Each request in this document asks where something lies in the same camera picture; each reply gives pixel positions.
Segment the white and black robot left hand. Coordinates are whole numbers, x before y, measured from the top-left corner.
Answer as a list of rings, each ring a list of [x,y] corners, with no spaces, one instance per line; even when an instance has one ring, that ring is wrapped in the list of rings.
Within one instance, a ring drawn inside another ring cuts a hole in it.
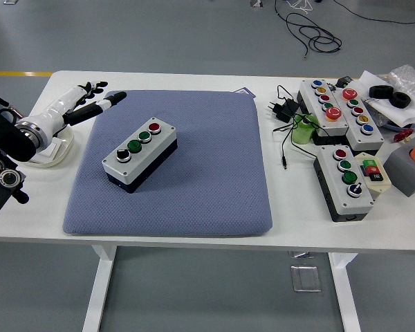
[[[40,135],[40,145],[48,146],[53,136],[64,127],[94,118],[126,98],[127,93],[121,91],[86,105],[87,100],[103,93],[107,84],[101,81],[74,86],[52,102],[41,114],[35,116],[30,122]]]

